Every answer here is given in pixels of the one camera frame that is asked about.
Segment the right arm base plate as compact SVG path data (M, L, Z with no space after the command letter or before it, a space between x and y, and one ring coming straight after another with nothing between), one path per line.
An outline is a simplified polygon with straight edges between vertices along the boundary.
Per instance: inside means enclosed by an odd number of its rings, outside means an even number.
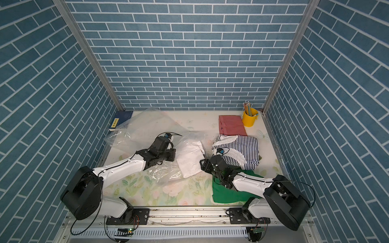
M229 208L226 210L230 224L270 224L270 218L255 218L247 209Z

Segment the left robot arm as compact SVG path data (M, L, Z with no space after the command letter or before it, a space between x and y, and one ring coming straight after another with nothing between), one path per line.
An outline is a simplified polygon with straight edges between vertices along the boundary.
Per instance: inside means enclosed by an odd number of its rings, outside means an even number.
M129 224L136 219L133 206L123 197L106 197L103 190L111 184L138 172L174 161L176 150L173 134L160 134L147 149L109 166L91 169L87 166L76 171L60 200L77 220L91 215L107 216L109 224Z

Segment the blue white striped tank top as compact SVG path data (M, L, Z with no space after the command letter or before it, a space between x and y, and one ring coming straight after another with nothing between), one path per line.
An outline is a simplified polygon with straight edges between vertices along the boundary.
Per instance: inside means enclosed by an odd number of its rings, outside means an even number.
M228 165L240 167L243 170L254 170L261 160L258 140L252 136L229 136L220 134L212 144L212 152L217 154L218 148L229 148L222 156Z

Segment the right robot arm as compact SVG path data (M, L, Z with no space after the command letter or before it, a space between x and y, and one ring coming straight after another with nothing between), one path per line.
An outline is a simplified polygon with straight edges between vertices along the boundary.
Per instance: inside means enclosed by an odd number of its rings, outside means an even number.
M294 181L283 175L273 179L251 176L228 165L220 155L201 160L200 166L202 171L218 179L224 188L257 196L243 206L243 215L248 220L276 217L285 227L297 231L313 206L293 185Z

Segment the clear vacuum bag with valve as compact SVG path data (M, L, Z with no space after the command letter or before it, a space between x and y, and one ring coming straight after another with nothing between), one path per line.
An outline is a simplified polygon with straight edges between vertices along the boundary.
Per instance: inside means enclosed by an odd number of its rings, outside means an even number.
M178 135L185 135L188 130L167 112L150 107L119 125L104 140L112 149L131 156L138 150L149 148L156 137L165 133L173 134L173 141L177 142L180 140Z

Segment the bright green garment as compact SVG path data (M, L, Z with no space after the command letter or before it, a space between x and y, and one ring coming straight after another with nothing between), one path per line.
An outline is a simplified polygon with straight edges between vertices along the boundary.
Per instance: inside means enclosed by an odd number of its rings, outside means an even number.
M255 194L243 191L235 191L233 189L227 189L226 187L220 184L219 179L213 176L212 182L212 199L214 203L217 204L235 204L235 203L245 203L251 197L260 198Z

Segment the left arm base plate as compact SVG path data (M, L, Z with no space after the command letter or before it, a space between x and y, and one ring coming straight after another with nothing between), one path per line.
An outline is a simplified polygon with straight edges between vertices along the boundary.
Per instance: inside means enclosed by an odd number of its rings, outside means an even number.
M121 217L109 217L107 225L147 225L150 215L149 208L134 208L127 210Z

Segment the clear bag with striped clothes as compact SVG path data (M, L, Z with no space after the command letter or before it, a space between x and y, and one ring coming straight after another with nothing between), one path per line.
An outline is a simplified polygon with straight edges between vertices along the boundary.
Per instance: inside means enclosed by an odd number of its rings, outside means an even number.
M163 186L197 175L202 171L200 161L206 158L205 140L203 132L184 134L175 146L175 159L147 169L148 175Z

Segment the white garment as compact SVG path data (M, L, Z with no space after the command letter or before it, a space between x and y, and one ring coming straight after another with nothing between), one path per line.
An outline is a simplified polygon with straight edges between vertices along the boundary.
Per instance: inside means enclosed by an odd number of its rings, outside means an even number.
M176 147L175 159L183 178L188 178L201 172L200 160L205 158L201 141L194 139L182 140Z

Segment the red garment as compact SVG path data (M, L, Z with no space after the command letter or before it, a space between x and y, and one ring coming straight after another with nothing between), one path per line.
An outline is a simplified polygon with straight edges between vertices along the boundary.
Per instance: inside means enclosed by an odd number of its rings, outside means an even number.
M239 115L220 115L219 133L229 136L247 136L242 119Z

